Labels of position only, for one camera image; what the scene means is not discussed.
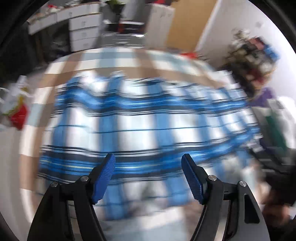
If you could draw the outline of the blue white plaid cloth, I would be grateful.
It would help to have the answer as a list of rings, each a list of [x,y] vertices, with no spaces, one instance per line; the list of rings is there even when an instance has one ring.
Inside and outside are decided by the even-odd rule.
[[[161,78],[83,72],[56,87],[38,176],[71,183],[109,153],[115,170],[95,211],[100,219],[147,215],[192,200],[181,157],[220,179],[249,163],[260,128],[244,91]]]

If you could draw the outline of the green folded garment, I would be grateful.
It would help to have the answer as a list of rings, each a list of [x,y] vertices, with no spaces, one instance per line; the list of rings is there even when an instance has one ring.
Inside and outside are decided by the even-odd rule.
[[[271,142],[273,146],[277,148],[281,148],[283,151],[287,150],[287,145],[284,139],[283,134],[281,133],[280,127],[277,124],[273,115],[269,115],[266,117],[267,122],[267,132],[269,137],[271,138]]]

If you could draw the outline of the white shopping bag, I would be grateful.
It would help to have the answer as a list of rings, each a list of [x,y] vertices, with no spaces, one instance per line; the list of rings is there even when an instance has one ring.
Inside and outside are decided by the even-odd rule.
[[[20,75],[16,83],[8,88],[1,87],[1,93],[1,131],[9,127],[21,130],[29,113],[28,105],[33,98],[27,76]]]

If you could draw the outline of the wooden shelf rack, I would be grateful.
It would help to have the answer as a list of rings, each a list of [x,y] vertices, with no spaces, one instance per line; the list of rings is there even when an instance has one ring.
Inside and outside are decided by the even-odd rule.
[[[235,30],[224,66],[247,96],[255,98],[269,82],[279,59],[279,54],[262,37],[251,37],[248,30]]]

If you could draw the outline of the brown blue checked bed sheet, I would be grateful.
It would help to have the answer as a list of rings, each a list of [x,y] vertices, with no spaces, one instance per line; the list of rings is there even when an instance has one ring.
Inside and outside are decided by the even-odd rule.
[[[76,52],[49,64],[34,92],[33,106],[20,139],[20,194],[28,222],[32,222],[39,201],[35,190],[40,146],[53,110],[56,87],[82,71],[105,76],[123,71],[129,79],[163,77],[210,87],[227,85],[225,75],[211,70],[206,62],[160,50],[97,48]]]

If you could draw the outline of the silver suitcase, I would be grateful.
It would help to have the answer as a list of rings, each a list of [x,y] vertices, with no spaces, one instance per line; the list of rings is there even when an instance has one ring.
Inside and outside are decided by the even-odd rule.
[[[101,47],[144,48],[144,34],[105,33],[100,40]]]

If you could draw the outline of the wooden door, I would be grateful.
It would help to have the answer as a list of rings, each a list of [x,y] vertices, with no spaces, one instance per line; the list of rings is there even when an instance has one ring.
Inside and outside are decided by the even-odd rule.
[[[185,52],[194,51],[217,0],[173,1],[174,18],[166,46]]]

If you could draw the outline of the white drawer desk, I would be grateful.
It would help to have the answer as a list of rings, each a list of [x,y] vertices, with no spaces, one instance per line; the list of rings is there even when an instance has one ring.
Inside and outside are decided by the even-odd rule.
[[[29,19],[28,33],[34,35],[62,22],[68,24],[72,52],[92,49],[98,45],[102,24],[99,2],[78,4]]]

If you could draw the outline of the white tall cabinet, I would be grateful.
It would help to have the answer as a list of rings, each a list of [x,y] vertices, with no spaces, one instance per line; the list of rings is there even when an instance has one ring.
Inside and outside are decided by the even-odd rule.
[[[145,46],[165,48],[175,9],[163,4],[148,4],[148,18],[145,27]]]

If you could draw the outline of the black box on suitcase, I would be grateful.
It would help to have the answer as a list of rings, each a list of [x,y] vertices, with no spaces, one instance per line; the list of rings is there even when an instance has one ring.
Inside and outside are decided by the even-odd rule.
[[[135,34],[144,32],[143,22],[121,21],[118,24],[118,30],[121,34]]]

